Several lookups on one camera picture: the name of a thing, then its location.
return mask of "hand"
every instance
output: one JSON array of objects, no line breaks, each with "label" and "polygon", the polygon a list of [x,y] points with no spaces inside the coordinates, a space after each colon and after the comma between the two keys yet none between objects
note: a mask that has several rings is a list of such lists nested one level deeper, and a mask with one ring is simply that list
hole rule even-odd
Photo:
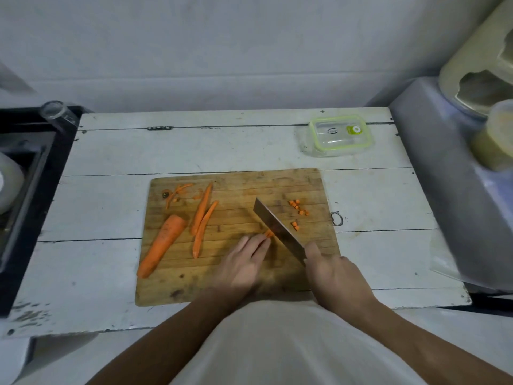
[{"label": "hand", "polygon": [[358,267],[346,257],[323,257],[313,242],[305,253],[306,275],[318,303],[356,325],[378,302]]},{"label": "hand", "polygon": [[221,261],[210,282],[215,291],[234,309],[257,280],[271,240],[264,235],[244,236]]}]

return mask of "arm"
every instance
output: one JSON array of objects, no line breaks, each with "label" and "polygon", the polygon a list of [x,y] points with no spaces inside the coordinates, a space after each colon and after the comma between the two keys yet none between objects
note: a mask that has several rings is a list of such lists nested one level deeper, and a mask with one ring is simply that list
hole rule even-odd
[{"label": "arm", "polygon": [[410,323],[381,304],[346,257],[306,246],[306,273],[319,304],[392,350],[431,385],[513,384],[513,377]]},{"label": "arm", "polygon": [[240,239],[199,297],[132,344],[87,384],[168,385],[251,290],[269,243],[263,235]]}]

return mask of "person's left arm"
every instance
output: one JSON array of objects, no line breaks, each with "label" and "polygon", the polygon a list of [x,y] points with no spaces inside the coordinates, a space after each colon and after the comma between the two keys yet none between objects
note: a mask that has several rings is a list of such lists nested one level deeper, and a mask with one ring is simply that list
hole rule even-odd
[{"label": "person's left arm", "polygon": [[168,385],[251,290],[269,243],[261,234],[240,239],[199,297],[132,344],[87,384]]}]

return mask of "white shirt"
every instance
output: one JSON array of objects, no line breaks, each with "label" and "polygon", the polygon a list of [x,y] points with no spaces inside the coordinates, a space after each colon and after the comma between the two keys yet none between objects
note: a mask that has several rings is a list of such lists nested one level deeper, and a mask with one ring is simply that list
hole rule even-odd
[{"label": "white shirt", "polygon": [[423,384],[399,356],[313,302],[259,301],[224,319],[172,385]]}]

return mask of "white wooden table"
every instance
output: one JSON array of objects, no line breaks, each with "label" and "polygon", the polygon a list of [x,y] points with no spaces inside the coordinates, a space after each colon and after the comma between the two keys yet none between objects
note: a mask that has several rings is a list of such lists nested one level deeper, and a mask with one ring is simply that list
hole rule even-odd
[{"label": "white wooden table", "polygon": [[[357,113],[375,146],[314,158],[294,135],[312,118]],[[168,131],[147,127],[172,126]],[[341,253],[393,308],[466,305],[429,269],[447,248],[387,108],[87,114],[7,327],[11,337],[154,327],[185,304],[137,307],[149,182],[160,176],[317,167]]]}]

